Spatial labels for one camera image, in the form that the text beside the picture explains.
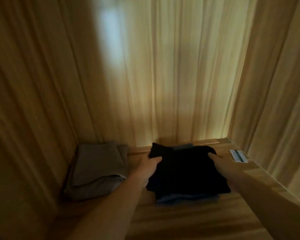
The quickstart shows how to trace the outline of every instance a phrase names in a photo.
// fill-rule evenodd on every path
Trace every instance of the wood panel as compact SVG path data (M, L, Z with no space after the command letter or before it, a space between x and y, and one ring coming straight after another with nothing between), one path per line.
M267 36L260 34L256 40L263 42L265 39ZM265 55L255 55L255 62L263 63ZM243 73L246 76L242 82L246 85L243 84L238 93L229 136L300 199L300 0L282 50L276 56L278 62L270 64L273 74L262 77L261 81L256 81L260 76L253 75L252 71ZM255 94L253 90L264 91L264 95ZM241 121L247 119L254 122L240 126Z
M256 0L60 3L95 140L227 136Z
M211 144L217 154L233 160L230 149L237 149L226 140ZM129 157L130 169L137 165L140 155ZM288 200L300 205L295 197L270 177L256 163L239 166ZM59 216L50 232L49 239L66 239L76 223L102 200L67 202L60 207ZM144 191L132 218L125 239L255 239L270 240L272 237L254 215L240 194L232 192L220 195L216 202L192 202L172 206L155 205L155 194Z

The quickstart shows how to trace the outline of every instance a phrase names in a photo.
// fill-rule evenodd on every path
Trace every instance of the clothing stack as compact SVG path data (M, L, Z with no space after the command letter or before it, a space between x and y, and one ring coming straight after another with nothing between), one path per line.
M83 144L68 174L64 193L79 201L109 194L128 176L128 146Z
M218 194L229 193L227 180L216 170L209 152L216 154L209 146L167 147L152 143L149 158L162 157L147 185L155 192L156 204L215 200Z

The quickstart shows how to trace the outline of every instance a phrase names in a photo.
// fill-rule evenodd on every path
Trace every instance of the forearm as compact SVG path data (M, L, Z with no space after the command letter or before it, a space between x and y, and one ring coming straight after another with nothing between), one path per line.
M68 240L124 239L140 198L143 182L132 174L85 216Z
M300 239L300 206L246 173L230 181L274 239Z

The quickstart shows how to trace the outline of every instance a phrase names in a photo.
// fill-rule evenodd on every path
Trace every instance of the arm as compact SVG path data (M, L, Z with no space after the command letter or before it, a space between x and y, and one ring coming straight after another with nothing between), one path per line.
M300 206L212 153L216 169L233 185L274 239L300 239Z
M161 160L161 157L141 158L137 169L79 222L68 240L124 239L141 190Z

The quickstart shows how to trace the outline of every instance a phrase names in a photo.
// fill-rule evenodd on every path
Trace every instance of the person's right arm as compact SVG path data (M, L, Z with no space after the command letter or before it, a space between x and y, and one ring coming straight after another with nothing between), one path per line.
M275 240L300 239L300 206L240 171L235 162L212 153L208 155Z

